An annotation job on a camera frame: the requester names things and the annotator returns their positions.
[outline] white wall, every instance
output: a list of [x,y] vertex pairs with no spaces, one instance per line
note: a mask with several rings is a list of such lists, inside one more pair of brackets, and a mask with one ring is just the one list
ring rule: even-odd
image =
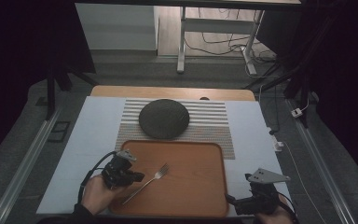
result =
[[158,8],[76,4],[89,49],[140,49],[158,47]]

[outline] wooden board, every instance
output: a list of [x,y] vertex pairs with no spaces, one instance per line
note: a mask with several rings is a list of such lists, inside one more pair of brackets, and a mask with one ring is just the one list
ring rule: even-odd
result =
[[208,97],[215,101],[255,101],[248,90],[219,90],[168,87],[96,86],[91,96],[167,98],[199,100]]
[[[138,160],[131,170],[145,174],[111,203],[118,215],[151,217],[225,217],[228,205],[222,149],[214,143],[128,141],[123,144]],[[129,202],[121,202],[168,163],[170,169]]]

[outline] cable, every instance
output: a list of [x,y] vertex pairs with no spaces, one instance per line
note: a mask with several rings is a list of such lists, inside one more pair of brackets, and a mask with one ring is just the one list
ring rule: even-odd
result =
[[261,105],[261,89],[263,88],[263,85],[260,86],[260,93],[258,93],[258,103]]
[[272,50],[266,49],[266,50],[263,50],[263,51],[259,52],[259,53],[258,53],[258,56],[255,56],[255,51],[252,49],[252,50],[251,50],[251,52],[252,52],[252,54],[253,54],[253,57],[252,57],[252,58],[253,58],[257,63],[275,63],[275,62],[276,62],[276,58],[267,58],[267,59],[265,59],[265,58],[263,58],[263,57],[260,56],[262,53],[270,52],[270,51],[272,51]]
[[295,208],[295,205],[293,204],[292,200],[289,199],[289,197],[287,197],[286,195],[280,193],[279,191],[277,191],[278,194],[282,195],[293,207],[293,212],[295,214],[297,214],[297,211],[296,211],[296,208]]
[[277,130],[274,130],[273,132],[277,133],[278,131],[281,130],[281,124],[279,123],[279,110],[278,110],[278,102],[277,102],[277,86],[275,86],[275,97],[274,97],[274,101],[275,101],[275,111],[276,111],[276,119],[277,119]]
[[84,177],[83,181],[80,184],[80,189],[77,195],[77,202],[81,203],[81,200],[83,198],[83,191],[84,188],[86,187],[87,182],[89,181],[89,179],[91,178],[92,174],[94,173],[95,170],[100,169],[98,168],[98,166],[101,164],[101,162],[103,162],[106,158],[108,158],[110,155],[113,155],[115,152],[109,152],[108,154],[106,154],[102,159],[100,159],[97,164],[95,164],[95,166],[89,170],[89,172],[86,174],[86,176]]
[[272,130],[273,133],[277,133],[278,131],[281,130],[281,125],[285,124],[287,122],[287,120],[289,120],[289,118],[291,118],[292,116],[289,114],[289,115],[286,115],[286,117],[284,119],[279,119],[279,114],[278,114],[278,116],[276,116],[277,121],[272,122],[271,119],[269,118],[268,114],[267,113],[265,114],[264,111],[267,110],[266,108],[269,107],[269,104],[271,104],[273,101],[274,100],[270,100],[264,106],[262,106],[262,111],[263,111],[263,115],[264,115],[264,117],[265,117],[265,119],[266,119],[266,121],[268,123],[268,126],[277,126],[277,125],[279,125],[278,130]]
[[241,49],[242,47],[246,47],[246,45],[237,44],[237,45],[229,46],[229,48],[232,49],[234,52],[242,52],[242,49]]
[[[240,15],[240,10],[238,9],[237,19],[238,19],[239,15]],[[200,17],[200,19],[202,19],[201,7],[199,7],[199,17]],[[204,42],[207,43],[207,44],[220,44],[220,43],[226,43],[226,42],[228,42],[228,46],[229,46],[229,47],[230,47],[229,43],[230,43],[231,41],[243,40],[243,39],[249,38],[249,36],[246,36],[246,37],[241,37],[241,38],[232,39],[232,36],[233,36],[233,35],[231,35],[231,38],[228,39],[228,40],[222,40],[222,41],[207,41],[207,40],[205,39],[204,33],[202,32],[201,34],[202,34],[202,39],[203,39]]]
[[297,168],[297,164],[296,164],[295,158],[294,158],[293,155],[292,155],[292,151],[290,150],[289,145],[287,145],[286,142],[283,142],[283,143],[287,146],[287,149],[289,150],[290,157],[292,158],[293,164],[295,165],[295,168],[296,168],[296,171],[297,171],[297,174],[298,174],[298,178],[299,178],[299,180],[300,180],[300,182],[301,182],[301,185],[302,185],[303,189],[305,190],[305,192],[306,192],[308,198],[310,199],[310,202],[312,203],[313,207],[315,208],[316,212],[318,213],[319,217],[322,219],[322,221],[324,222],[324,224],[327,224],[326,221],[324,220],[324,218],[322,217],[321,213],[319,212],[319,209],[316,207],[316,205],[315,205],[315,203],[313,202],[312,198],[311,198],[310,195],[308,194],[307,189],[305,188],[304,182],[302,181],[300,172],[298,171],[298,168]]
[[210,52],[210,51],[208,51],[208,50],[205,50],[205,49],[196,49],[196,48],[192,48],[192,47],[190,47],[188,44],[187,44],[187,41],[186,41],[186,39],[185,39],[185,43],[186,43],[186,45],[190,48],[190,49],[194,49],[194,50],[199,50],[199,51],[203,51],[203,52],[205,52],[205,53],[209,53],[209,54],[213,54],[213,55],[224,55],[224,54],[228,54],[228,53],[231,53],[231,52],[233,52],[234,51],[234,49],[237,49],[237,48],[239,48],[240,46],[238,46],[238,47],[235,47],[234,49],[231,49],[230,51],[227,51],[227,52],[223,52],[223,53],[214,53],[214,52]]
[[220,12],[220,13],[225,13],[225,12],[228,11],[228,14],[229,14],[230,9],[227,9],[227,8],[226,8],[226,10],[224,10],[224,11],[221,11],[221,9],[222,9],[222,8],[219,8],[219,12]]
[[246,72],[246,75],[248,75],[248,77],[254,77],[254,78],[269,78],[269,77],[279,77],[279,76],[270,76],[269,74],[272,74],[274,73],[276,70],[278,70],[278,68],[281,67],[280,64],[273,64],[263,75],[261,76],[252,76],[250,73],[249,73],[249,70],[247,69],[248,68],[248,63],[250,63],[251,61],[247,62],[246,63],[246,66],[245,66],[245,72]]
[[310,98],[307,97],[307,105],[301,109],[301,111],[304,111],[305,109],[307,109],[308,105],[310,104]]

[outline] person's arm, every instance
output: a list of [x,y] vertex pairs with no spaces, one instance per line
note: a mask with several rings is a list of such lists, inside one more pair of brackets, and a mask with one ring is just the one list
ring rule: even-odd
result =
[[108,189],[101,175],[94,176],[87,182],[81,203],[75,204],[74,213],[68,217],[65,224],[98,223],[95,215],[107,208],[124,189]]
[[[281,195],[280,200],[287,204]],[[293,224],[290,214],[280,206],[272,214],[258,213],[255,214],[255,217],[263,224]]]

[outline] orange tray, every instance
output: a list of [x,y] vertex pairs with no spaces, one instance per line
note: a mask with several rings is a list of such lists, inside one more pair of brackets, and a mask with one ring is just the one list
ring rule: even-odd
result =
[[[222,149],[214,143],[127,141],[137,158],[131,170],[145,174],[110,204],[117,215],[152,217],[225,217],[228,205]],[[168,163],[168,173],[150,183],[129,202],[121,202]]]

